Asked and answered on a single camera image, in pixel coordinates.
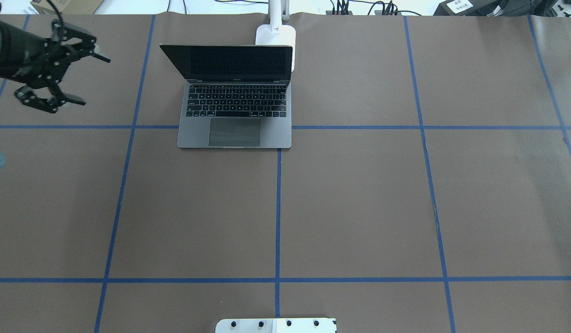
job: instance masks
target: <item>laptop screen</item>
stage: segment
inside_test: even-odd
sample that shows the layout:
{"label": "laptop screen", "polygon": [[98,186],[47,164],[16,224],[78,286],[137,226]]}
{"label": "laptop screen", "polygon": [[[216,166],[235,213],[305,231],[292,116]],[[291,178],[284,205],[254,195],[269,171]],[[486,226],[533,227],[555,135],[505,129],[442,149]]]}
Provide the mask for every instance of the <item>laptop screen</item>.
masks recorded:
{"label": "laptop screen", "polygon": [[268,82],[291,79],[291,46],[160,45],[188,80]]}

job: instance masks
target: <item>space bar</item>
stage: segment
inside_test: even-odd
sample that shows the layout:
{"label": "space bar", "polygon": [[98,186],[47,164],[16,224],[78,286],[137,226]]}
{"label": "space bar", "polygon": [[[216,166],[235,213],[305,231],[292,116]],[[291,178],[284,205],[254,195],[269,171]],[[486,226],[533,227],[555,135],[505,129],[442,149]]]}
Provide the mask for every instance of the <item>space bar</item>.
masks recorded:
{"label": "space bar", "polygon": [[250,115],[248,111],[216,111],[216,117],[247,117]]}

